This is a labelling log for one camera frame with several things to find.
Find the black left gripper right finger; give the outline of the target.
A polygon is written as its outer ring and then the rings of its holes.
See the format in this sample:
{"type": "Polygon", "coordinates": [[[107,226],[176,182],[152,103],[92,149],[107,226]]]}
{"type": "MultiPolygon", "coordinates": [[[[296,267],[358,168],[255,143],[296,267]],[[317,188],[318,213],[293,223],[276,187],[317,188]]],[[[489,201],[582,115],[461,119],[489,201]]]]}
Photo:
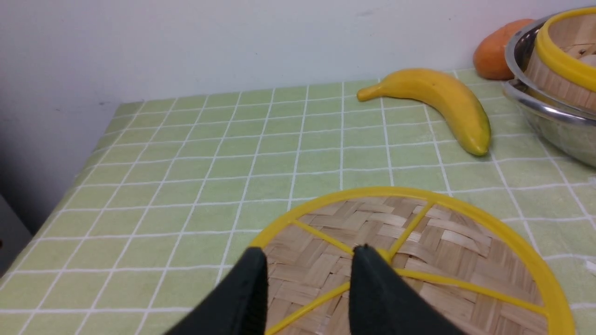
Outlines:
{"type": "Polygon", "coordinates": [[[463,335],[427,303],[375,248],[354,248],[349,289],[352,335],[463,335]]]}

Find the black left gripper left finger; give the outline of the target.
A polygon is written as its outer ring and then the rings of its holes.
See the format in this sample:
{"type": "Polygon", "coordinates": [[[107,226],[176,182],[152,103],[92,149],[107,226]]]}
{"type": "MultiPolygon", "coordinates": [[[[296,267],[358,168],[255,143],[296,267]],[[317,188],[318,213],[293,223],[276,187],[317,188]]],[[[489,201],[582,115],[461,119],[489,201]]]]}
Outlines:
{"type": "Polygon", "coordinates": [[[247,248],[226,277],[167,335],[264,335],[268,271],[264,251],[247,248]]]}

